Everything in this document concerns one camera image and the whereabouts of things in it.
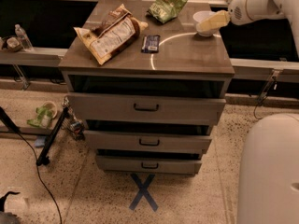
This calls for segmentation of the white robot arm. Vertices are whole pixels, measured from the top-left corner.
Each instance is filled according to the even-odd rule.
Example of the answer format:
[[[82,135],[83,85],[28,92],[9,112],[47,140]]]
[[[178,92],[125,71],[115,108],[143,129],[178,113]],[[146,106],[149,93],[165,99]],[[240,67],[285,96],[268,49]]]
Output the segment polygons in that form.
[[[286,19],[299,52],[299,0],[233,0],[195,23],[198,33],[228,23]],[[239,169],[236,224],[299,224],[299,115],[265,117],[250,129]]]

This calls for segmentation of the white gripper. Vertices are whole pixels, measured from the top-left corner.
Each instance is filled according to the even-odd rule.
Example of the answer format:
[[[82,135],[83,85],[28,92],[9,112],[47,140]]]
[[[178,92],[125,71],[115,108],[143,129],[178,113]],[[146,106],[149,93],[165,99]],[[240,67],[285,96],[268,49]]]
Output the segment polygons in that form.
[[[208,32],[226,26],[230,22],[243,25],[259,20],[276,20],[278,6],[274,0],[233,0],[228,11],[220,10],[196,24],[198,32]]]

